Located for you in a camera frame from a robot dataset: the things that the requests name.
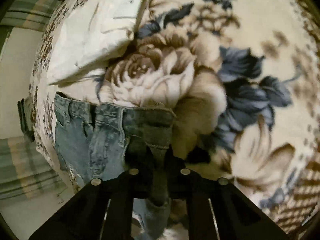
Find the floral cream bed blanket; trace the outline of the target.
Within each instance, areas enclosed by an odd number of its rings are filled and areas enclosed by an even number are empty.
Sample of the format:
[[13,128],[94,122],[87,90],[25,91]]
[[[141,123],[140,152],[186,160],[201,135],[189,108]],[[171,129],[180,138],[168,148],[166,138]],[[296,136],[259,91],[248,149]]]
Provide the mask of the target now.
[[319,210],[319,23],[306,0],[148,0],[125,53],[100,76],[49,85],[64,0],[44,31],[30,94],[36,149],[67,185],[55,149],[55,94],[175,115],[174,156],[225,177],[290,237]]

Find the dark clothes on bed edge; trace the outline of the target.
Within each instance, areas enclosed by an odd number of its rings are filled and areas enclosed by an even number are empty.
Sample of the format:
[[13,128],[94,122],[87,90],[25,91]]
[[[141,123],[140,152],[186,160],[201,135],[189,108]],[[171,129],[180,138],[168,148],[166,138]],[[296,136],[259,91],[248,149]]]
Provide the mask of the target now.
[[35,141],[34,137],[34,120],[32,116],[32,98],[23,98],[17,103],[17,109],[20,119],[20,128],[22,133],[31,141]]

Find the striped green curtain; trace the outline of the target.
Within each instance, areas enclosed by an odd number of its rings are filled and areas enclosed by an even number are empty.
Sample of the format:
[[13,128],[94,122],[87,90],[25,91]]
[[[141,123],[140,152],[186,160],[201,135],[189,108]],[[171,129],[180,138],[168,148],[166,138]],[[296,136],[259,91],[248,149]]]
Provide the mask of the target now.
[[66,186],[35,142],[26,137],[1,140],[1,200],[30,199]]

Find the folded white garment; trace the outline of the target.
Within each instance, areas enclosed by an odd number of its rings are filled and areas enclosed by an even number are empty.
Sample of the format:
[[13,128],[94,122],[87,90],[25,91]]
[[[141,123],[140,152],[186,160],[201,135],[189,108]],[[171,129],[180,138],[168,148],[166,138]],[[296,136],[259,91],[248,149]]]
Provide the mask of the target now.
[[148,0],[88,0],[63,21],[50,58],[49,85],[100,76],[122,56]]

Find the light blue denim jeans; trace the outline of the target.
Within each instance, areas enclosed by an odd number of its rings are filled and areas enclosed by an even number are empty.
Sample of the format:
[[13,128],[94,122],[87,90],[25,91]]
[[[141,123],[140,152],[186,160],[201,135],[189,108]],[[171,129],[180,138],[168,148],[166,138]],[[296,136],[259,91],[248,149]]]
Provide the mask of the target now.
[[56,93],[55,149],[63,169],[84,186],[93,178],[110,180],[131,168],[146,170],[151,195],[134,201],[143,233],[159,239],[167,226],[170,198],[164,157],[170,148],[175,115],[160,107],[99,106]]

